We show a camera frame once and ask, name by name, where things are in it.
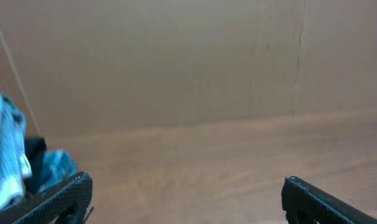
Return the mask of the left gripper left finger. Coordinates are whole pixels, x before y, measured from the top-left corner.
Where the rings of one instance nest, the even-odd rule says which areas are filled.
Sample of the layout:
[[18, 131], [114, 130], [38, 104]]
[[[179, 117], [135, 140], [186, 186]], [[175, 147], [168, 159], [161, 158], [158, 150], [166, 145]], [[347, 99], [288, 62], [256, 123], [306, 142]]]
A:
[[76, 173], [22, 203], [0, 211], [0, 224], [83, 224], [93, 211], [89, 207], [92, 193], [93, 181], [89, 174]]

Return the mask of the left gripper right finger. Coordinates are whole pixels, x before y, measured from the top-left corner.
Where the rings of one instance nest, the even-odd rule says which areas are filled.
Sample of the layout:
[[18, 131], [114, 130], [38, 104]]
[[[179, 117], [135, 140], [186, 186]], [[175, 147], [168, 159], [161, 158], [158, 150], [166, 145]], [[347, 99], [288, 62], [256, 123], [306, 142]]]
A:
[[289, 224], [377, 224], [377, 219], [296, 176], [285, 178], [281, 199]]

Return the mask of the light blue denim jeans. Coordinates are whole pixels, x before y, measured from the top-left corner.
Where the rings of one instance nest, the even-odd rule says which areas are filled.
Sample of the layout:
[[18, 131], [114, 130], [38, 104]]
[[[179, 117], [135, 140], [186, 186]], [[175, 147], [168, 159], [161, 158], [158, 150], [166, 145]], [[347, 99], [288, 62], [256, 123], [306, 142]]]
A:
[[0, 211], [24, 196], [23, 180], [32, 176], [24, 149], [25, 130], [24, 114], [0, 93]]

